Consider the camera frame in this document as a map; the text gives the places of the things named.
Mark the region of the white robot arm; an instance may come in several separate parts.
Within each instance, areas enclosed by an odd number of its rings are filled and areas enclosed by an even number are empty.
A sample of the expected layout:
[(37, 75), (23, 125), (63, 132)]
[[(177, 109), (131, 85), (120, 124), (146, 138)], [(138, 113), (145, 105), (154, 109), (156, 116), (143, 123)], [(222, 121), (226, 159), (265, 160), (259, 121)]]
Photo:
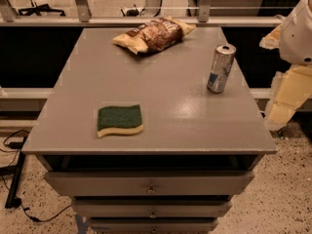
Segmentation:
[(278, 49), (280, 58), (291, 65), (275, 74), (264, 111), (266, 129), (279, 131), (312, 96), (312, 0), (300, 0), (259, 46)]

